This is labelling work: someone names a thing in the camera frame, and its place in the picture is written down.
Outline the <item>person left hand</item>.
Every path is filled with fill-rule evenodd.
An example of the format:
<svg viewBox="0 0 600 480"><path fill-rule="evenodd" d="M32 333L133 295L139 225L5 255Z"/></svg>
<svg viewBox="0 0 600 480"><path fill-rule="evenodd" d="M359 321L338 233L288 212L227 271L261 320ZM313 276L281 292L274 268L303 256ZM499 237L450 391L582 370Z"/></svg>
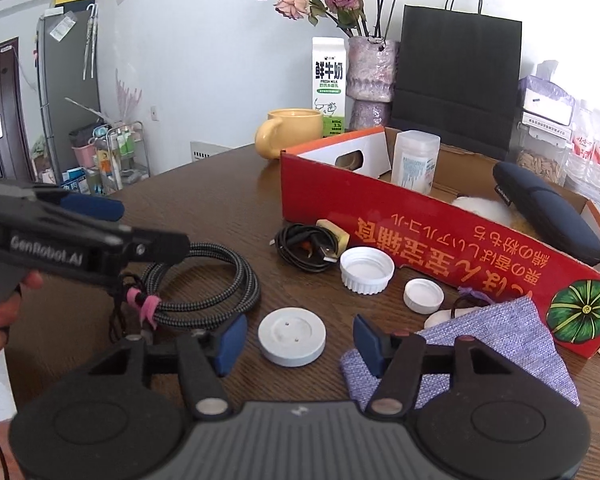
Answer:
<svg viewBox="0 0 600 480"><path fill-rule="evenodd" d="M31 271L19 287L5 300L0 302L0 352L8 343L8 330L10 326L18 320L22 304L22 286L32 289L39 289L43 285L43 278L40 272Z"/></svg>

